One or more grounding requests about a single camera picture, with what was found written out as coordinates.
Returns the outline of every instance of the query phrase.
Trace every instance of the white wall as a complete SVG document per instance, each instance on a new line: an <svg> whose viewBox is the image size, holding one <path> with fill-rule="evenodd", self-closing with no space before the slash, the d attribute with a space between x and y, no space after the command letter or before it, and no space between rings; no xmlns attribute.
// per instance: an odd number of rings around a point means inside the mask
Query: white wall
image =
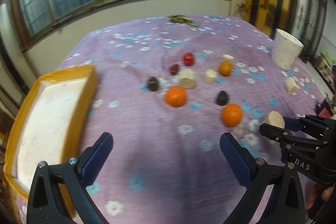
<svg viewBox="0 0 336 224"><path fill-rule="evenodd" d="M55 71L76 44L89 32L130 20L175 14L228 15L230 0L126 1L60 27L25 52L38 75Z"/></svg>

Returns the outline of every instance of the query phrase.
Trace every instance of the hand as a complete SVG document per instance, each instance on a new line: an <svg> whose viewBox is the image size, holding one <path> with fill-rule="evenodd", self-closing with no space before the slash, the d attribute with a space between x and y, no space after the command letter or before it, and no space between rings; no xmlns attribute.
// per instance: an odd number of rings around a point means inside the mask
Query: hand
<svg viewBox="0 0 336 224"><path fill-rule="evenodd" d="M325 189L325 187L312 181L306 186L306 210L309 210L314 205L314 202L319 194L321 195L321 198L327 202L334 189L335 186L330 186Z"/></svg>

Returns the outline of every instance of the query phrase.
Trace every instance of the bread piece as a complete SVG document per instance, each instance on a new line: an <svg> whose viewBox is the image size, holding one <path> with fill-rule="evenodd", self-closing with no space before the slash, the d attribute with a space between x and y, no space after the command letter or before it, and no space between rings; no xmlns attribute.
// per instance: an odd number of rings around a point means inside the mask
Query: bread piece
<svg viewBox="0 0 336 224"><path fill-rule="evenodd" d="M216 81L217 77L218 77L218 73L215 72L214 70L212 69L205 70L204 81L207 84L213 84Z"/></svg>
<svg viewBox="0 0 336 224"><path fill-rule="evenodd" d="M296 94L297 88L293 77L287 78L287 80L285 81L285 88L289 94L291 95Z"/></svg>
<svg viewBox="0 0 336 224"><path fill-rule="evenodd" d="M270 114L267 115L263 123L267 123L275 127L285 128L285 121L281 114L277 111L271 111Z"/></svg>
<svg viewBox="0 0 336 224"><path fill-rule="evenodd" d="M194 89L197 86L196 73L192 69L184 69L178 74L180 85L184 89Z"/></svg>
<svg viewBox="0 0 336 224"><path fill-rule="evenodd" d="M233 62L235 58L228 54L223 54L223 61Z"/></svg>

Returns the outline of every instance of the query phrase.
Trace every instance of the food item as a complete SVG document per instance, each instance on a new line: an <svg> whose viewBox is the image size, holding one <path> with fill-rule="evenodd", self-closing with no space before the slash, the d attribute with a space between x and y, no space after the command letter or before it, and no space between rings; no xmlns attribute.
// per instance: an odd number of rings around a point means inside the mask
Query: food item
<svg viewBox="0 0 336 224"><path fill-rule="evenodd" d="M216 104L220 106L225 106L228 101L229 95L224 90L221 90L217 95Z"/></svg>
<svg viewBox="0 0 336 224"><path fill-rule="evenodd" d="M157 91L159 89L159 82L155 77L151 77L148 80L147 87L150 91Z"/></svg>
<svg viewBox="0 0 336 224"><path fill-rule="evenodd" d="M180 85L184 89L194 89L197 86L196 73L192 69L184 69L178 74Z"/></svg>
<svg viewBox="0 0 336 224"><path fill-rule="evenodd" d="M233 62L235 58L228 54L223 54L223 61Z"/></svg>
<svg viewBox="0 0 336 224"><path fill-rule="evenodd" d="M204 81L207 84L213 84L216 81L217 77L218 77L218 74L214 70L212 69L205 70Z"/></svg>
<svg viewBox="0 0 336 224"><path fill-rule="evenodd" d="M171 75L177 75L177 73L179 72L179 66L178 66L178 64L175 64L175 65L172 65L171 67L170 67L170 74Z"/></svg>
<svg viewBox="0 0 336 224"><path fill-rule="evenodd" d="M187 52L183 55L183 63L188 67L194 64L194 56L191 52Z"/></svg>
<svg viewBox="0 0 336 224"><path fill-rule="evenodd" d="M227 127L235 127L243 117L243 111L240 105L228 104L222 110L222 120Z"/></svg>
<svg viewBox="0 0 336 224"><path fill-rule="evenodd" d="M296 94L297 87L293 77L288 77L285 81L285 88L289 94L294 95Z"/></svg>
<svg viewBox="0 0 336 224"><path fill-rule="evenodd" d="M233 66L228 61L223 61L218 67L218 71L223 76L229 76L233 70Z"/></svg>
<svg viewBox="0 0 336 224"><path fill-rule="evenodd" d="M187 102L187 93L179 85L171 86L166 92L165 101L173 107L183 106Z"/></svg>
<svg viewBox="0 0 336 224"><path fill-rule="evenodd" d="M271 111L267 115L263 123L267 123L275 127L285 128L285 121L283 117L281 116L281 114L277 111Z"/></svg>

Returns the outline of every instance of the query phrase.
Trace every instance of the screw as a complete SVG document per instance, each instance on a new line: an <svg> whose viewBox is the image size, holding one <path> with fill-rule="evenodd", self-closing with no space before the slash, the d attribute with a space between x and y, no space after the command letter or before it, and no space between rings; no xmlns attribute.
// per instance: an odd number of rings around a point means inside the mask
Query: screw
<svg viewBox="0 0 336 224"><path fill-rule="evenodd" d="M258 165L264 165L265 164L265 160L263 158L256 158L255 162Z"/></svg>
<svg viewBox="0 0 336 224"><path fill-rule="evenodd" d="M294 169L294 167L295 167L294 163L292 163L292 162L287 163L287 166L288 166L290 169Z"/></svg>
<svg viewBox="0 0 336 224"><path fill-rule="evenodd" d="M39 168L42 168L42 167L44 167L45 166L45 161L43 160L43 161L40 161L39 162L39 164L38 164L38 167Z"/></svg>
<svg viewBox="0 0 336 224"><path fill-rule="evenodd" d="M75 164L75 163L77 162L77 158L76 158L76 157L72 157L72 158L70 158L70 159L68 160L68 162L69 162L70 164Z"/></svg>

